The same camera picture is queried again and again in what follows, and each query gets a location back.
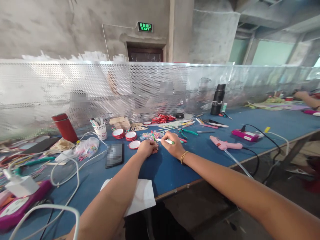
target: hot glue gun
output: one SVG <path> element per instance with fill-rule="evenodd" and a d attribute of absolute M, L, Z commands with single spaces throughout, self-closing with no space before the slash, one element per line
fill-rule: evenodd
<path fill-rule="evenodd" d="M 214 145 L 218 146 L 218 148 L 222 151 L 227 150 L 228 148 L 241 149 L 243 147 L 241 143 L 223 142 L 214 136 L 210 136 L 210 139 Z"/>

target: metal partition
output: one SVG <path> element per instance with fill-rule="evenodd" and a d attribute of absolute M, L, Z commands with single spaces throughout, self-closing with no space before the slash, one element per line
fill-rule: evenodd
<path fill-rule="evenodd" d="M 0 60 L 0 139 L 55 133 L 51 116 L 63 112 L 76 129 L 96 116 L 140 122 L 202 112 L 219 83 L 235 108 L 277 90 L 315 88 L 319 74 L 308 67 Z"/>

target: black water bottle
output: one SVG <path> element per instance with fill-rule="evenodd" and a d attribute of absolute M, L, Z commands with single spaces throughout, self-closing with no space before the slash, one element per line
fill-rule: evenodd
<path fill-rule="evenodd" d="M 218 84 L 217 90 L 214 93 L 212 107 L 211 107 L 211 115 L 219 115 L 223 103 L 223 98 L 225 94 L 225 84 Z"/>

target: red thermos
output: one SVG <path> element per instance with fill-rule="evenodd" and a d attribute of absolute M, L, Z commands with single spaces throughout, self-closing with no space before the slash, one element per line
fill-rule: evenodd
<path fill-rule="evenodd" d="M 70 142 L 76 142 L 78 140 L 77 134 L 71 125 L 68 116 L 65 113 L 61 113 L 52 116 L 52 120 L 56 124 L 62 137 Z"/>

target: smartphone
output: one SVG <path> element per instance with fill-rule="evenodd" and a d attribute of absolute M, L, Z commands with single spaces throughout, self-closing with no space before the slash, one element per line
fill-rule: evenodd
<path fill-rule="evenodd" d="M 105 168 L 111 168 L 124 162 L 124 144 L 113 143 L 108 147 Z"/>

